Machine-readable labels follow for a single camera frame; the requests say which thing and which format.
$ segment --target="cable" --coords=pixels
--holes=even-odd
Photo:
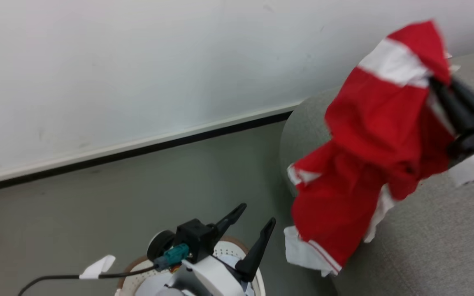
[[[126,278],[130,277],[132,275],[137,275],[141,273],[145,273],[148,271],[152,271],[153,269],[157,268],[158,266],[155,264],[151,267],[144,268],[141,270],[137,271],[130,271],[130,272],[122,272],[122,273],[111,273],[111,274],[100,274],[98,276],[98,279],[117,279],[117,278]],[[68,275],[45,275],[43,277],[38,277],[34,281],[31,281],[28,283],[21,291],[19,291],[19,294],[17,296],[22,296],[23,293],[28,290],[30,287],[33,285],[45,281],[45,280],[79,280],[79,274],[68,274]]]

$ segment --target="white basket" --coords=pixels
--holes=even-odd
[[[219,257],[221,255],[232,255],[242,259],[248,253],[248,249],[235,238],[229,236],[223,236],[222,239],[215,246],[213,255]],[[147,260],[146,256],[140,257],[135,260],[132,264],[126,268],[126,272],[141,270],[153,266],[153,263]],[[148,271],[145,273],[137,274],[132,277],[126,277],[118,282],[117,291],[115,296],[134,296],[140,285],[148,277],[153,277],[160,273],[169,272],[167,270],[158,272],[155,270]],[[256,277],[252,281],[252,289],[256,293],[256,296],[266,296],[265,283],[261,271],[257,270]]]

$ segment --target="red cloth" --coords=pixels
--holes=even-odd
[[[301,180],[292,206],[295,226],[302,240],[317,242],[339,266],[363,239],[384,184],[403,200],[419,180],[448,168],[453,137],[425,104],[429,75],[450,81],[444,49],[431,21],[389,35],[328,107],[332,140],[293,165]],[[413,71],[400,70],[409,68],[420,74],[402,83],[400,73]]]

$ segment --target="gray floor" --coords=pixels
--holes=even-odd
[[[153,234],[192,218],[215,222],[241,202],[230,235],[246,245],[278,225],[261,264],[267,293],[321,295],[318,272],[284,259],[292,197],[279,169],[284,122],[0,190],[0,295],[45,274],[80,273],[113,254],[111,272],[145,254]],[[54,281],[28,296],[113,295],[116,280]]]

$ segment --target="gray sofa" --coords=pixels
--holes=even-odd
[[[474,54],[452,62],[462,66],[456,75],[474,88]],[[292,113],[281,139],[283,170],[330,139],[323,116],[338,90],[311,97]],[[474,183],[456,188],[446,173],[424,180],[337,277],[323,280],[337,290],[324,295],[474,295]]]

